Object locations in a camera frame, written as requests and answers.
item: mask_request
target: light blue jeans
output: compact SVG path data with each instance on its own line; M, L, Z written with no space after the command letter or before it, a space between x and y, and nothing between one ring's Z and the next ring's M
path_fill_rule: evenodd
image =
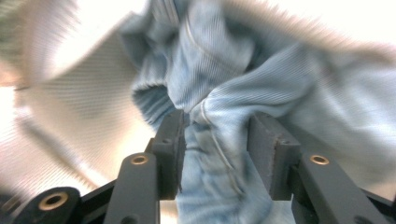
M150 13L120 33L139 70L133 99L146 121L158 128L176 108L190 116L179 223L293 223L290 203L271 201L247 154L248 118L262 111L290 127L316 127L296 118L333 72L327 54L271 27L232 21L212 0L152 1ZM357 61L345 58L354 60L334 69Z

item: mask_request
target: denim fabric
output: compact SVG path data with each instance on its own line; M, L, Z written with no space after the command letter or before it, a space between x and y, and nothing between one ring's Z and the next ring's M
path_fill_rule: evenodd
M309 57L315 88L285 125L306 133L297 137L307 149L331 153L358 186L394 198L396 67L353 54Z
M319 129L300 122L321 116L301 105L322 104L311 95L332 61L271 27L230 20L218 1L155 0L151 11L145 29L127 22L121 39L139 69L133 99L146 121L158 128L176 108L190 116L179 223L293 223L290 203L272 202L252 165L247 122L262 111L290 128ZM346 69L350 58L333 68Z

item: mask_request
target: jeans seam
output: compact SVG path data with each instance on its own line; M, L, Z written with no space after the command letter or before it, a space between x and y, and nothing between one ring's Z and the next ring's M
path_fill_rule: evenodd
M175 2L174 2L174 0L165 0L165 1L167 3L167 4L165 3L165 6L167 8L167 11L168 11L168 14L169 14L169 18L172 19L171 21L172 21L172 23L174 25L178 25L179 20L178 20L178 15L177 15L176 10L175 10Z
M233 174L231 174L231 172L230 172L230 171L234 170L234 168L231 166L230 162L227 160L227 157L224 155L223 151L221 150L221 146L219 145L219 141L217 140L216 135L215 135L215 134L213 133L213 131L212 131L213 124L212 124L212 122L209 120L209 118L206 116L206 113L205 113L205 102L206 102L206 99L204 99L204 100L201 102L201 106L200 106L201 115L202 115L202 117L204 118L204 121L209 125L210 134L212 135L212 139L213 139L213 141L215 142L216 150L217 150L217 152L219 153L219 155L220 155L222 161L224 162L224 164L225 164L225 165L227 166L227 168L228 168L228 170L227 170L227 176L229 177L229 179L230 179L230 181L231 181L231 183L232 183L233 190L234 190L238 195L243 195L244 192L238 187L237 182L236 182L236 180L235 180L235 177L234 177Z
M222 69L228 71L231 74L236 75L237 73L235 72L235 70L238 70L236 67L234 67L232 64L227 64L224 61L220 60L219 58L215 57L214 55L212 55L210 53L210 51L206 50L203 46L201 46L200 44L198 44L198 42L195 40L195 38L192 35L191 32L191 26L190 26L190 19L189 16L186 16L186 30L187 30L187 37L189 38L189 40L191 41L191 43L198 48L199 51L201 51L205 56L207 56L207 58L210 61L213 61L216 65L220 66Z
M160 1L156 1L155 3L157 3L157 4L154 4L154 8L153 8L153 12L152 12L152 15L153 15L155 21L163 21L163 20L161 20L161 17L163 17L163 16L165 16L168 20L170 20L168 13L165 13L165 14L161 13L161 11L164 11L164 10L166 11L166 6L164 5L164 2L162 0L160 0Z
M173 64L173 58L172 58L172 53L170 53L170 56L168 57L168 54L165 53L165 59L166 59L166 71L165 74L163 76L163 80L164 80L164 86L167 88L168 86L168 78L170 77L170 67Z

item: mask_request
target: stitching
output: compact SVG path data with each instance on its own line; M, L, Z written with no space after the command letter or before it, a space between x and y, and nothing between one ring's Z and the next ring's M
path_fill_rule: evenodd
M154 3L154 8L152 9L152 15L155 21L162 21L163 19L162 19L161 11L162 9L164 9L164 5L162 4L162 1L156 1L155 3Z
M214 55L210 54L209 51L207 51L206 49L204 49L204 47L202 47L201 45L199 45L191 32L191 28L190 28L190 19L189 16L186 16L186 29L187 29L187 35L189 40L191 41L191 43L198 48L198 50L200 50L205 56L207 56L211 61L214 61L217 65L221 66L222 69L227 70L228 72L230 72L231 74L236 75L237 73L235 72L236 68L233 67L233 64L227 64L224 61L216 58Z
M168 20L172 23L172 17L170 15L170 11L171 10L169 9L168 1L162 0L162 2L163 2L163 5L164 5L164 8L165 8L166 16L167 16Z
M215 136L214 133L212 132L211 127L213 127L213 125L212 125L212 123L210 122L209 118L206 116L206 113L205 113L205 103L206 103L206 99L204 99L204 100L201 102L201 106L200 106L202 117L204 118L205 122L206 122L206 123L209 125L209 127L210 127L210 134L212 135L212 139L213 139L213 141L215 142L216 150L218 151L218 153L219 153L219 155L220 155L222 161L225 163L225 165L226 165L226 166L228 167L228 169L229 169L229 170L227 171L227 176L230 178L230 180L231 180L231 182L232 182L232 187L233 187L233 189L235 190L235 192L236 192L237 194L243 195L244 192L238 187L238 185L237 185L237 183L236 183L236 180L235 180L234 176L230 173L230 171L234 170L234 168L233 168L233 167L231 166L231 164L228 162L228 160L227 160L227 158L225 157L223 151L221 150L221 146L219 145L219 142L218 142L216 136Z
M172 10L173 10L173 14L174 14L174 16L175 16L175 23L176 23L176 25L179 25L180 24L180 18L178 17L178 14L177 14L177 10L176 10L176 6L175 6L175 1L172 1Z
M164 0L166 5L166 11L169 14L169 19L173 25L178 25L177 17L175 14L175 4L172 4L172 0Z

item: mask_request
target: textured white surface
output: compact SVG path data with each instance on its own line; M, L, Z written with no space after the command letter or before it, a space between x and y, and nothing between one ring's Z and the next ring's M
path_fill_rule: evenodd
M275 26L317 47L375 54L396 63L396 2L225 0L233 16Z
M116 178L123 158L154 135L131 102L133 78L113 35L62 77L0 88L1 189L27 201L61 186L84 195ZM162 203L163 223L176 215L174 203Z
M87 57L128 16L144 14L149 0L34 0L28 5L24 73L31 83L58 77Z

